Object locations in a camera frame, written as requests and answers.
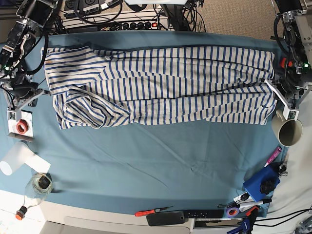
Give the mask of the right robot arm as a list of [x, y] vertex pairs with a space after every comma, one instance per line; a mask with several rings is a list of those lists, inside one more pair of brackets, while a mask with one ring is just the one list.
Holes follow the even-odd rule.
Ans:
[[39, 92], [38, 84], [30, 77], [43, 66], [28, 71], [25, 59], [36, 47], [36, 31], [40, 30], [45, 38], [47, 50], [48, 34], [45, 25], [58, 6], [57, 0], [24, 0], [17, 10], [19, 19], [10, 31], [5, 45], [0, 52], [0, 89], [3, 90], [8, 106], [15, 106], [23, 98], [29, 98]]

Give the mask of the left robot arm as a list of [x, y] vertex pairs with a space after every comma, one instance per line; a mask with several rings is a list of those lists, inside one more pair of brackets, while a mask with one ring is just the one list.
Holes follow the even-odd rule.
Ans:
[[278, 89], [286, 98], [296, 100], [312, 82], [312, 4], [305, 0], [273, 0], [274, 37], [285, 59]]

